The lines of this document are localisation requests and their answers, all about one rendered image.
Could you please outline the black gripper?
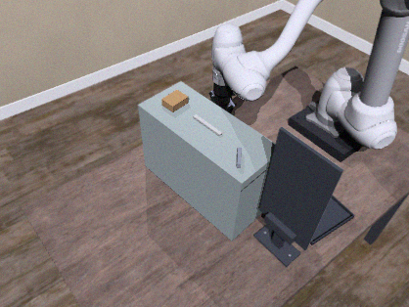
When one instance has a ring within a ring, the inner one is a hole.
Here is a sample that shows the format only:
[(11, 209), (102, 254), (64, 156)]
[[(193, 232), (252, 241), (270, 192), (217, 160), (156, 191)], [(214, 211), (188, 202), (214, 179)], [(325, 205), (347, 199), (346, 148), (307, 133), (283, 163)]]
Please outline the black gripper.
[[(229, 86), (219, 86), (215, 83), (213, 84), (213, 90), (209, 92), (211, 101), (229, 113), (231, 113), (233, 108), (236, 106), (236, 104), (232, 102), (232, 94), (233, 92)], [(229, 108), (227, 109), (228, 103)]]

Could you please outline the small brown cardboard box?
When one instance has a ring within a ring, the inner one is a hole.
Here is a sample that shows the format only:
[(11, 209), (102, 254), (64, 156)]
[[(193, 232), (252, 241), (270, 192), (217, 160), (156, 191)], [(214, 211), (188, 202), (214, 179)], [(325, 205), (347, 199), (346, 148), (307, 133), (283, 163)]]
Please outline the small brown cardboard box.
[(188, 96), (183, 94), (179, 90), (175, 90), (169, 95), (162, 98), (161, 104), (172, 112), (175, 112), (184, 105), (188, 104)]

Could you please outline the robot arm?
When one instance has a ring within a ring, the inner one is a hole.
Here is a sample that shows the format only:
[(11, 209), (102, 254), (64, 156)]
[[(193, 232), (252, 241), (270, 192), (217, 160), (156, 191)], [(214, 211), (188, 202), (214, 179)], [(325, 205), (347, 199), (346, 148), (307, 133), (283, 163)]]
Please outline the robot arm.
[[(260, 98), (272, 69), (292, 50), (322, 1), (298, 0), (278, 40), (262, 52), (246, 53), (237, 26), (218, 27), (211, 49), (213, 82), (229, 86), (242, 100)], [(357, 143), (376, 150), (389, 145), (397, 133), (390, 92), (409, 39), (409, 0), (380, 0), (380, 4), (383, 9), (365, 77), (351, 67), (338, 69), (325, 83), (319, 104), (310, 102), (313, 113), (305, 117), (334, 138), (346, 130)]]

